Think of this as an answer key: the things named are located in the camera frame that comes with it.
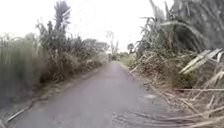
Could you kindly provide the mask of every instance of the asphalt road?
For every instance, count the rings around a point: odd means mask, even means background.
[[[179,115],[169,112],[169,106],[155,93],[144,90],[128,71],[111,62],[48,103],[31,108],[8,127],[174,128],[173,122],[158,122],[136,114]]]

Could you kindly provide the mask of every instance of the tree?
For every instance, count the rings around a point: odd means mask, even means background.
[[[48,22],[47,28],[42,23],[37,24],[40,31],[40,40],[45,51],[67,51],[71,45],[71,40],[66,37],[66,29],[70,23],[70,7],[65,1],[58,1],[54,8],[55,26],[51,21]]]
[[[134,44],[133,43],[128,44],[127,49],[129,51],[129,54],[133,53]]]
[[[101,53],[106,53],[109,48],[106,42],[99,42],[91,38],[82,40],[81,37],[78,37],[72,39],[72,42],[72,53],[79,57],[80,61],[86,61]]]
[[[110,40],[111,54],[113,56],[115,54],[114,33],[112,31],[107,31],[106,37]]]
[[[116,55],[119,50],[119,42],[117,41],[116,45],[114,46],[114,54]]]

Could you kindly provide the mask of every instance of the sky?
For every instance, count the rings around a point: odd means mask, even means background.
[[[54,18],[57,0],[0,0],[0,34],[24,36],[38,33],[37,21],[47,24]],[[154,0],[163,8],[163,0]],[[141,39],[141,28],[153,12],[149,0],[66,0],[71,6],[69,32],[82,38],[108,42],[107,31],[112,31],[119,50]]]

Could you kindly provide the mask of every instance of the narrow paved road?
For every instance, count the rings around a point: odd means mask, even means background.
[[[9,128],[159,128],[152,125],[155,121],[134,113],[172,113],[162,99],[139,85],[118,63],[111,62],[49,103],[31,108]]]

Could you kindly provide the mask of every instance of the green vegetation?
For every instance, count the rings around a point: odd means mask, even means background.
[[[55,22],[37,24],[40,35],[0,38],[0,108],[34,96],[48,82],[88,72],[106,63],[109,45],[67,36],[70,7],[55,5]]]
[[[150,3],[154,17],[146,18],[135,62],[127,65],[184,93],[186,97],[175,98],[161,90],[164,97],[199,115],[189,127],[223,127],[224,2],[174,0],[171,8],[165,4],[165,12]]]
[[[118,58],[121,63],[129,68],[132,67],[132,63],[135,61],[135,55],[129,55],[126,52],[119,53]]]

